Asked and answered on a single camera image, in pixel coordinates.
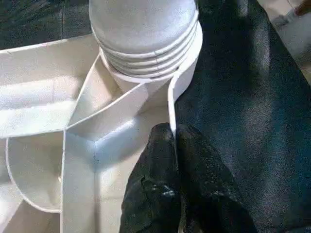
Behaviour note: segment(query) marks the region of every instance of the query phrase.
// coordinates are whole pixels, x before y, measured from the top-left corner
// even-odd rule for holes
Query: black leather surface
[[[178,123],[206,135],[257,228],[311,225],[311,90],[255,0],[201,0],[203,47]]]
[[[90,33],[88,0],[0,1],[0,50]]]

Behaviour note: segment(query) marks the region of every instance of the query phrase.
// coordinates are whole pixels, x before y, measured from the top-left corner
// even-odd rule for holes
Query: black rubber glove
[[[180,215],[174,139],[169,124],[159,124],[129,177],[120,233],[176,233]]]
[[[234,178],[205,136],[179,125],[177,154],[186,196],[185,232],[194,232],[197,223],[205,233],[257,232]]]

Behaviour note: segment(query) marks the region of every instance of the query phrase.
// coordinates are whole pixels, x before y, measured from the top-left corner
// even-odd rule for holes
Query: black fabric
[[[90,33],[88,0],[0,1],[0,50]]]
[[[168,123],[153,127],[126,186],[120,233],[176,233],[180,179]]]
[[[185,192],[187,227],[204,233],[256,233],[256,227],[229,169],[198,130],[178,125],[177,155]]]
[[[258,230],[311,225],[311,90],[255,0],[201,0],[203,47],[178,123],[220,153]]]

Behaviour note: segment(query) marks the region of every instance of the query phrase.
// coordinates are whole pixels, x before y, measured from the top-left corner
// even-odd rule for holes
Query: white plastic mold
[[[0,51],[0,138],[63,130],[97,54],[91,35]]]
[[[19,118],[13,114],[17,121],[25,119],[24,124],[14,129],[8,127],[8,123],[0,125],[9,176],[26,201],[22,203],[42,211],[41,221],[47,223],[45,230],[38,233],[118,232],[129,174],[153,126],[170,122],[175,132],[174,102],[191,82],[201,45],[202,30],[198,24],[186,59],[172,75],[157,79],[138,79],[113,72],[109,62],[98,54],[99,46],[92,36],[0,52],[6,59],[15,53],[12,64],[21,62],[19,53],[25,57],[42,53],[45,59],[40,60],[45,65],[43,69],[30,65],[25,58],[23,68],[32,67],[31,77],[22,71],[15,71],[14,75],[7,62],[6,82],[1,86],[3,89],[19,86],[22,95],[23,85],[27,88],[34,85],[40,94],[13,102],[16,107],[11,107],[17,113],[26,106],[30,109],[36,106],[36,118],[25,118],[26,115]],[[58,61],[61,50],[71,52],[65,53],[68,60]],[[54,64],[57,71],[48,63]],[[55,80],[61,80],[61,86],[57,86]],[[39,87],[45,88],[48,81],[54,85],[53,92],[47,91],[51,98],[42,100],[45,91]],[[7,100],[19,100],[10,92],[0,92],[1,99],[2,94]],[[60,114],[56,116],[50,105],[58,101],[60,105],[69,101],[70,107],[56,107]],[[47,120],[48,114],[53,117]],[[13,228],[6,227],[6,233],[14,232],[9,229]]]
[[[44,213],[23,200],[9,178],[5,160],[6,139],[0,139],[0,232],[57,233],[59,214]]]
[[[194,0],[91,0],[89,4],[90,21],[101,43],[128,54],[173,47],[195,12]]]
[[[140,79],[158,78],[173,75],[191,51],[197,32],[198,12],[195,11],[191,24],[184,33],[171,45],[148,54],[124,54],[111,51],[103,44],[101,53],[117,70],[130,77]]]

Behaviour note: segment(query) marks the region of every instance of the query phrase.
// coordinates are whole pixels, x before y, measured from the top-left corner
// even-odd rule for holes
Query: gloved hand
[[[257,232],[230,171],[198,130],[178,126],[177,154],[178,159],[169,124],[155,126],[129,177],[120,233],[177,233],[180,187],[186,202],[184,232]]]
[[[180,179],[168,123],[152,128],[122,203],[120,233],[176,233],[181,215]]]
[[[177,154],[186,196],[185,232],[192,233],[195,225],[204,233],[257,232],[234,178],[204,135],[179,125]]]

